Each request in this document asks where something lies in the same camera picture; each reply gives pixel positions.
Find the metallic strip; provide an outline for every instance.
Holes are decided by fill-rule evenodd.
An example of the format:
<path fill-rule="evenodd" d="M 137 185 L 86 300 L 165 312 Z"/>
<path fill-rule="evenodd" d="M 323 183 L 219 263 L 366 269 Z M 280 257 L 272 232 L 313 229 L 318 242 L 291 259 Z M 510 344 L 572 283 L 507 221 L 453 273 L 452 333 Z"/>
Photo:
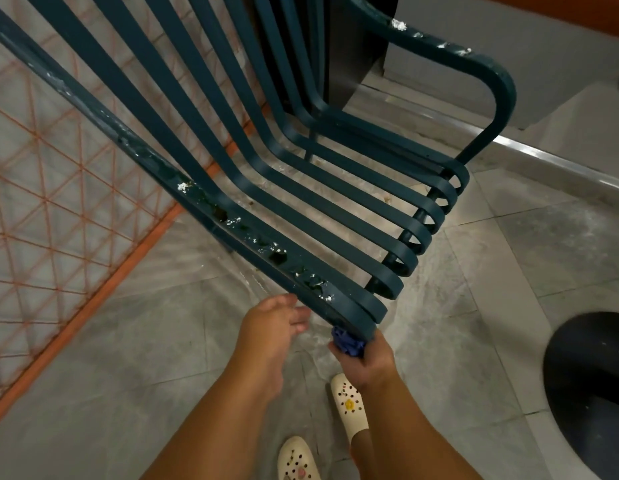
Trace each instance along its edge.
<path fill-rule="evenodd" d="M 379 91 L 378 89 L 372 88 L 371 86 L 367 86 L 365 84 L 361 84 L 358 91 L 376 100 L 382 100 L 383 102 L 394 104 L 398 107 L 401 107 L 402 109 L 412 112 L 413 114 L 417 114 L 418 116 L 421 116 L 423 118 L 427 118 L 429 120 L 436 121 L 437 123 L 456 128 L 472 136 L 478 135 L 483 130 L 483 128 L 479 128 L 478 126 L 474 126 L 470 123 L 466 123 L 465 121 L 458 120 L 456 118 L 448 116 L 447 114 L 443 114 L 442 112 L 430 109 L 415 102 L 399 98 L 383 91 Z M 512 151 L 528 155 L 545 163 L 549 163 L 563 170 L 579 175 L 580 177 L 586 178 L 594 182 L 595 184 L 603 185 L 605 187 L 613 188 L 619 191 L 619 178 L 617 177 L 612 177 L 598 170 L 594 170 L 581 164 L 574 163 L 558 155 L 554 155 L 553 153 L 548 153 L 544 150 L 540 150 L 539 148 L 535 148 L 528 144 L 521 143 L 520 141 L 513 140 L 506 136 L 497 136 L 494 139 L 494 143 L 505 146 Z"/>

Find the forearm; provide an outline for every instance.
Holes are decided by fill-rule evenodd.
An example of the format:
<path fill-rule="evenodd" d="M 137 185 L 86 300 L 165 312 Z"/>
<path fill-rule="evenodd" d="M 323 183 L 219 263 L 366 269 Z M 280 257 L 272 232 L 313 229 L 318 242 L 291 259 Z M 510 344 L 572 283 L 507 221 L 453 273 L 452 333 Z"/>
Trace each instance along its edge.
<path fill-rule="evenodd" d="M 142 480 L 247 480 L 268 404 L 265 381 L 230 362 Z"/>
<path fill-rule="evenodd" d="M 381 478 L 481 480 L 430 424 L 398 373 L 362 397 Z"/>

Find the green metal chair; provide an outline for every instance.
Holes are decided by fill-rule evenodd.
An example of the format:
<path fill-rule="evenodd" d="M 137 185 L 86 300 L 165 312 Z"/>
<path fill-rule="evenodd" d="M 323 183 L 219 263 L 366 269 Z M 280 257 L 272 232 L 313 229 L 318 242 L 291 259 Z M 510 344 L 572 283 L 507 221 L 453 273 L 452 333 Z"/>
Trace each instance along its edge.
<path fill-rule="evenodd" d="M 189 0 L 254 123 L 256 135 L 267 150 L 286 165 L 402 229 L 399 236 L 391 236 L 267 164 L 256 152 L 252 141 L 236 119 L 170 1 L 145 0 L 249 165 L 269 182 L 386 250 L 385 259 L 379 262 L 254 185 L 230 159 L 124 2 L 93 0 L 227 177 L 251 199 L 369 273 L 372 278 L 362 286 L 315 257 L 279 230 L 266 225 L 223 193 L 63 0 L 28 1 L 186 173 L 150 148 L 1 10 L 0 42 L 97 125 L 219 241 L 261 269 L 284 289 L 296 293 L 301 301 L 326 321 L 339 330 L 344 330 L 346 337 L 362 342 L 372 338 L 377 324 L 383 320 L 387 311 L 378 296 L 388 299 L 398 297 L 403 287 L 401 277 L 409 276 L 414 271 L 418 256 L 426 251 L 432 235 L 440 229 L 445 215 L 465 190 L 469 182 L 465 164 L 503 130 L 516 100 L 513 81 L 503 68 L 489 58 L 388 18 L 363 0 L 346 0 L 351 15 L 359 17 L 370 31 L 414 54 L 472 75 L 490 88 L 496 102 L 493 121 L 455 159 L 449 158 L 422 144 L 330 107 L 324 101 L 323 0 L 309 0 L 308 3 L 311 55 L 307 53 L 306 43 L 299 29 L 297 8 L 293 0 L 281 0 L 286 27 L 277 24 L 269 0 L 254 0 L 257 14 L 265 29 L 266 42 L 272 50 L 293 112 L 309 130 L 309 137 L 306 137 L 294 128 L 283 111 L 243 0 L 224 0 L 272 109 L 276 125 L 286 138 L 305 151 L 305 158 L 299 157 L 289 152 L 274 137 L 209 1 Z M 291 52 L 286 52 L 283 37 L 289 37 L 293 47 Z M 289 61 L 292 58 L 301 69 L 301 87 L 297 85 L 291 71 Z M 304 98 L 311 102 L 310 110 L 303 106 Z M 388 168 L 414 178 L 431 190 L 427 195 L 420 194 L 320 144 L 316 140 L 317 136 L 325 136 L 343 144 Z M 407 201 L 418 210 L 411 216 L 395 209 L 312 163 L 313 155 Z M 453 177 L 459 182 L 457 187 L 450 183 Z M 444 199 L 447 204 L 439 205 L 436 203 L 437 199 Z M 426 223 L 427 217 L 431 218 L 430 223 Z"/>

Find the black round table base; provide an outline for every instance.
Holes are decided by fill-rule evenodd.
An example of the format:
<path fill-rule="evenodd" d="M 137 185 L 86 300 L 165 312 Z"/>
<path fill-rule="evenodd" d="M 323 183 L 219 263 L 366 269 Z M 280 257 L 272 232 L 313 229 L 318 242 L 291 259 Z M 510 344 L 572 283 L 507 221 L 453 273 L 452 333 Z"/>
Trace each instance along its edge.
<path fill-rule="evenodd" d="M 563 324 L 545 351 L 543 379 L 574 451 L 602 480 L 619 480 L 619 313 Z"/>

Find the person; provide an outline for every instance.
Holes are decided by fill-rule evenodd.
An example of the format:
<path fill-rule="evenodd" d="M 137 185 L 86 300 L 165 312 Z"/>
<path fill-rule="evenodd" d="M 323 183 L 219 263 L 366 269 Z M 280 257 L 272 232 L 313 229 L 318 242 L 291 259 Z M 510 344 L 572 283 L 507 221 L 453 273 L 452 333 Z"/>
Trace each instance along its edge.
<path fill-rule="evenodd" d="M 293 294 L 272 296 L 245 315 L 224 372 L 142 480 L 250 478 L 267 406 L 282 390 L 289 346 L 309 327 L 310 309 L 296 304 Z M 343 354 L 333 342 L 328 347 L 343 367 L 332 392 L 362 480 L 481 480 L 418 408 L 380 331 L 363 358 Z M 282 446 L 278 471 L 279 480 L 321 480 L 298 436 Z"/>

